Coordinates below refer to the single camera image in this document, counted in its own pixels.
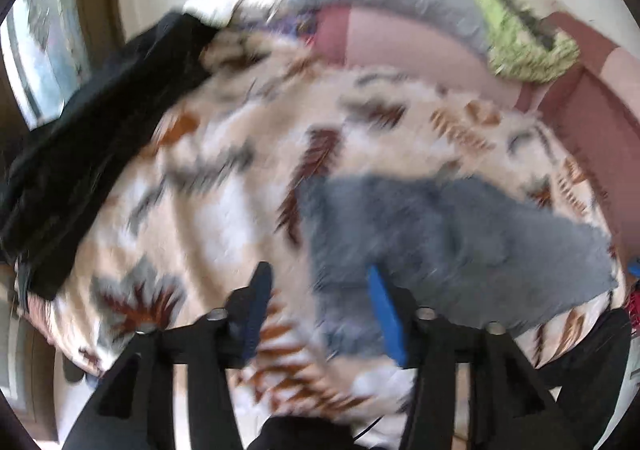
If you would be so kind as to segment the leaf print beige blanket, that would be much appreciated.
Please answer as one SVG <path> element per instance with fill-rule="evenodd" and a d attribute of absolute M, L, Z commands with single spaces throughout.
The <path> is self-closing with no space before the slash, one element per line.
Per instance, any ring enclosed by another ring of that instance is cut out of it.
<path fill-rule="evenodd" d="M 180 326 L 221 305 L 268 259 L 274 298 L 256 360 L 234 372 L 243 436 L 269 413 L 373 424 L 398 444 L 410 375 L 384 358 L 333 357 L 320 338 L 309 249 L 281 207 L 309 147 L 337 176 L 478 176 L 507 195 L 605 231 L 593 188 L 535 116 L 386 67 L 322 64 L 302 44 L 227 34 L 265 61 L 218 74 L 163 116 L 107 196 L 55 299 L 28 318 L 81 369 L 106 371 L 139 326 Z"/>

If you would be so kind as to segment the black garment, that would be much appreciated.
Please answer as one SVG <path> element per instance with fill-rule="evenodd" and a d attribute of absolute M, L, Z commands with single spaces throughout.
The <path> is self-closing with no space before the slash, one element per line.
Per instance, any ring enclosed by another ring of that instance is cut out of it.
<path fill-rule="evenodd" d="M 58 294 L 122 170 L 166 110 L 207 78 L 200 54 L 218 32 L 191 14 L 166 14 L 32 132 L 1 183 L 1 259 L 22 303 Z"/>

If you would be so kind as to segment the window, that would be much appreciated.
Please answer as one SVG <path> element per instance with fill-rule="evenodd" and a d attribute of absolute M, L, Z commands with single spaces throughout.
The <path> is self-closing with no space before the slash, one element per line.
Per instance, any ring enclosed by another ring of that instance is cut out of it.
<path fill-rule="evenodd" d="M 77 0 L 15 0 L 1 23 L 1 48 L 30 129 L 58 118 L 91 75 Z"/>

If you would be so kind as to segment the green patterned folded cloth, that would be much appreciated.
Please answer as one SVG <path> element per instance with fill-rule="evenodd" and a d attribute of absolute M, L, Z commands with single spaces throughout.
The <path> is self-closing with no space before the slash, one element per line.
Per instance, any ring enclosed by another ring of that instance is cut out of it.
<path fill-rule="evenodd" d="M 496 76 L 547 84 L 578 61 L 577 42 L 521 0 L 473 0 L 488 32 L 487 64 Z"/>

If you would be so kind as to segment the blue denim pants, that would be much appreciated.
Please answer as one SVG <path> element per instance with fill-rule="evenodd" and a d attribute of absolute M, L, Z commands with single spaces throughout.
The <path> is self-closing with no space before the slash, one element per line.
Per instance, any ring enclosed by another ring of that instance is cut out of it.
<path fill-rule="evenodd" d="M 496 321 L 515 336 L 616 286 L 603 231 L 477 177 L 314 177 L 297 199 L 318 323 L 340 356 L 384 352 L 368 291 L 374 265 L 449 321 Z"/>

